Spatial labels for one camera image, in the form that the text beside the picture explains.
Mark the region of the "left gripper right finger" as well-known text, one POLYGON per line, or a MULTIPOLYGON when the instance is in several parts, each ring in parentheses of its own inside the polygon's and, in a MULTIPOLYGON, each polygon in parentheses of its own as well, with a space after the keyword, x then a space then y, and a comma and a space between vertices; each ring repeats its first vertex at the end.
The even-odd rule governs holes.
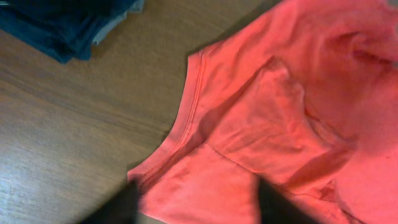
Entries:
POLYGON ((262 224, 319 224, 262 177, 258 178, 257 201, 262 224))

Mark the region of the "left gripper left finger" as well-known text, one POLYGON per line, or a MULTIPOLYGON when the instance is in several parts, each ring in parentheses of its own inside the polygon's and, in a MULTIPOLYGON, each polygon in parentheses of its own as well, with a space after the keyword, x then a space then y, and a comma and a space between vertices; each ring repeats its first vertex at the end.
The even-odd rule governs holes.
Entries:
POLYGON ((137 182, 130 182, 79 224, 136 224, 140 197, 137 182))

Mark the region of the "orange red printed t-shirt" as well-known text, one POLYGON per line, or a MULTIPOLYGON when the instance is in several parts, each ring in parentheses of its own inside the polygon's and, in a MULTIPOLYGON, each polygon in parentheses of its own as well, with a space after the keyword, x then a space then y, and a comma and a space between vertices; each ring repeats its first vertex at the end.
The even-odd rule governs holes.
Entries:
POLYGON ((259 223, 258 177, 320 223, 396 223, 397 7, 282 1, 189 56, 171 132, 128 176, 165 223, 259 223))

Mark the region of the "navy blue folded garment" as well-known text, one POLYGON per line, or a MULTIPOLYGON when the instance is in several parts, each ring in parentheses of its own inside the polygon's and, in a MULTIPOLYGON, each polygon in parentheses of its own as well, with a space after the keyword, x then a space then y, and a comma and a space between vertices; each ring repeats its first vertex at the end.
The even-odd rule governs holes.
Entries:
POLYGON ((88 60, 91 42, 136 0, 1 0, 1 30, 60 63, 88 60))

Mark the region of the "grey folded garment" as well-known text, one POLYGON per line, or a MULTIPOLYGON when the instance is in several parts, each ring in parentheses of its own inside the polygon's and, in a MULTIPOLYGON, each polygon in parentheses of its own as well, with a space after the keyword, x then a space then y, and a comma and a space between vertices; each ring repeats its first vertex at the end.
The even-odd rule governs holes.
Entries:
POLYGON ((143 11, 145 4, 145 0, 136 0, 133 4, 130 5, 128 10, 124 11, 123 13, 119 14, 116 16, 114 19, 110 20, 107 22, 94 36, 91 44, 92 45, 99 45, 105 37, 117 26, 119 25, 122 21, 124 21, 127 18, 127 15, 129 13, 132 14, 138 14, 143 11))

